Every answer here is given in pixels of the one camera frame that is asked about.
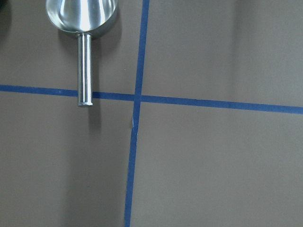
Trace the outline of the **steel ice scoop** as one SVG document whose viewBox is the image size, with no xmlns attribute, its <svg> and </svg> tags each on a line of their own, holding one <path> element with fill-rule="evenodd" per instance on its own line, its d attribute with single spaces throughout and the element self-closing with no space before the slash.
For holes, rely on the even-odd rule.
<svg viewBox="0 0 303 227">
<path fill-rule="evenodd" d="M 91 42 L 114 24 L 117 0 L 47 0 L 50 22 L 78 42 L 78 106 L 93 105 Z"/>
</svg>

